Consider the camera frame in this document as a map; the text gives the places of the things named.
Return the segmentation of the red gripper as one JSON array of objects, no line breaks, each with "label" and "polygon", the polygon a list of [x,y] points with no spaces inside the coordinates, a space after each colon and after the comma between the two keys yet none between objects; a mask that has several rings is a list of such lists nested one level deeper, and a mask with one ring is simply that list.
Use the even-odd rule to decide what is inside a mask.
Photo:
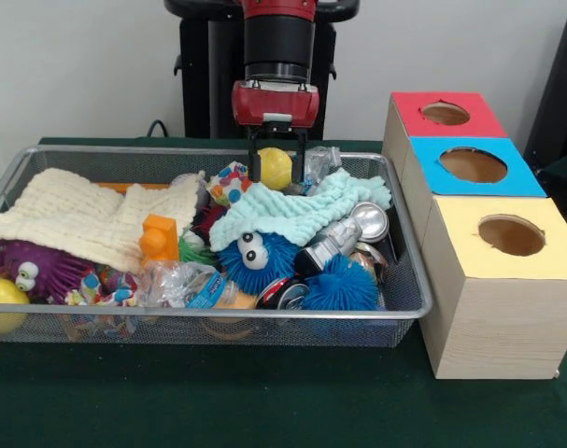
[{"label": "red gripper", "polygon": [[[292,162],[293,183],[305,179],[305,146],[307,130],[319,112],[319,90],[310,84],[295,84],[258,80],[236,81],[232,90],[235,121],[242,126],[261,126],[267,122],[284,122],[294,129],[298,147]],[[252,182],[261,180],[261,158],[257,143],[259,127],[247,127],[248,176]]]}]

